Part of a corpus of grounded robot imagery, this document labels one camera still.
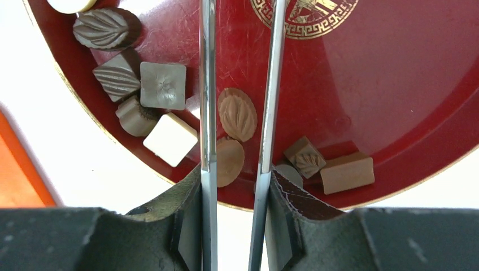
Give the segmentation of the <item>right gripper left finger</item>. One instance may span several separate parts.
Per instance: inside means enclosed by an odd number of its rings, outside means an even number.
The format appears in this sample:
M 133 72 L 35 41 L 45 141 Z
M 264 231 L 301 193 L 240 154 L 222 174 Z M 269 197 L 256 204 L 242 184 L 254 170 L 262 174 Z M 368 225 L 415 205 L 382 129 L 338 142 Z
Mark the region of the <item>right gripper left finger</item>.
M 121 215 L 104 208 L 1 209 L 2 270 L 201 270 L 200 167 Z

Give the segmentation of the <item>metal tongs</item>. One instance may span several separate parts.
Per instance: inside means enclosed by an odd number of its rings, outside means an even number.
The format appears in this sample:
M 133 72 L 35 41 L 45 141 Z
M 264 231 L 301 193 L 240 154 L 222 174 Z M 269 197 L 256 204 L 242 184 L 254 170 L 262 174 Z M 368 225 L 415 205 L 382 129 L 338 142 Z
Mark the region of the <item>metal tongs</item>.
M 200 149 L 203 222 L 203 270 L 217 270 L 217 151 L 215 1 L 199 3 Z M 271 41 L 265 90 L 262 137 L 256 178 L 249 270 L 260 270 L 263 254 L 268 190 L 272 177 L 273 141 L 280 93 L 287 2 L 273 5 Z

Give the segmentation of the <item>round red tray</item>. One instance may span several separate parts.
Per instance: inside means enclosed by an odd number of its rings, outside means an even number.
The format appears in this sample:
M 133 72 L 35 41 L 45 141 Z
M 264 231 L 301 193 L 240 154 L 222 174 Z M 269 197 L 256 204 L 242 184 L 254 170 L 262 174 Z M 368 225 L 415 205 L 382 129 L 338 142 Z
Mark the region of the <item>round red tray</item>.
M 76 15 L 47 1 L 24 1 L 59 74 L 104 133 L 167 182 L 199 164 L 196 145 L 171 167 L 129 135 L 92 70 L 118 52 L 90 50 L 73 36 Z M 187 66 L 184 111 L 199 129 L 200 1 L 97 1 L 135 14 L 143 61 Z M 249 211 L 254 204 L 268 66 L 272 1 L 216 1 L 216 87 L 239 88 L 258 112 L 244 143 L 238 180 L 219 202 Z M 372 156 L 375 182 L 325 195 L 321 175 L 305 189 L 337 207 L 388 198 L 425 181 L 478 146 L 478 1 L 288 1 L 273 161 L 303 136 L 326 158 Z

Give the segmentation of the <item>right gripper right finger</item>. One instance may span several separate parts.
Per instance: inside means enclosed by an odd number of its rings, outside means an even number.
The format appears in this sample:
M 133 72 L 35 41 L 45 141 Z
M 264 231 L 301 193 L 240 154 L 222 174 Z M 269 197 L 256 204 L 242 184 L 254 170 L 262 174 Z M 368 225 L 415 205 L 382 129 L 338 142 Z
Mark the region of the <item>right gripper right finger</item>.
M 270 270 L 477 270 L 478 210 L 359 208 L 343 212 L 273 171 Z

